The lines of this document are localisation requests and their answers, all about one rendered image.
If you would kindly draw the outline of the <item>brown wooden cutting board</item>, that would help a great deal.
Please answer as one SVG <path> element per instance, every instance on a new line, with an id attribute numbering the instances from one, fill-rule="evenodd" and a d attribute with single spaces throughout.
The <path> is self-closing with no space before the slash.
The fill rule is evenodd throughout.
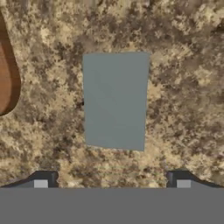
<path id="1" fill-rule="evenodd" d="M 0 11 L 0 116 L 10 113 L 16 107 L 20 91 L 18 64 Z"/>

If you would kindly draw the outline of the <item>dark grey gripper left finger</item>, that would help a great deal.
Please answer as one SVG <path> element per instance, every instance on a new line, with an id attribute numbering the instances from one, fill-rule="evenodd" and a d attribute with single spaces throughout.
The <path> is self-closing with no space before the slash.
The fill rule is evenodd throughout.
<path id="1" fill-rule="evenodd" d="M 56 188 L 59 174 L 56 171 L 35 171 L 29 177 L 3 185 L 3 188 L 30 187 L 30 188 Z"/>

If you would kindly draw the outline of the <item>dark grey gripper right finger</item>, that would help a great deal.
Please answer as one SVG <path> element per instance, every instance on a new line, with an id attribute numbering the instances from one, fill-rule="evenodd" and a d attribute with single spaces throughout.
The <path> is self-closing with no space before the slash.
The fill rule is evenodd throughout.
<path id="1" fill-rule="evenodd" d="M 192 174 L 190 171 L 168 171 L 166 174 L 167 184 L 169 188 L 196 188 L 199 186 L 221 188 L 221 185 L 202 180 Z"/>

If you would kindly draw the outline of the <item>grey rectangular sponge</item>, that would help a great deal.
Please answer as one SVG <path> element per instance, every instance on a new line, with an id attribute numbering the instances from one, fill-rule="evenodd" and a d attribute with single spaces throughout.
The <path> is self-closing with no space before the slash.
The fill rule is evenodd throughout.
<path id="1" fill-rule="evenodd" d="M 86 144 L 144 149 L 149 64 L 147 52 L 83 56 Z"/>

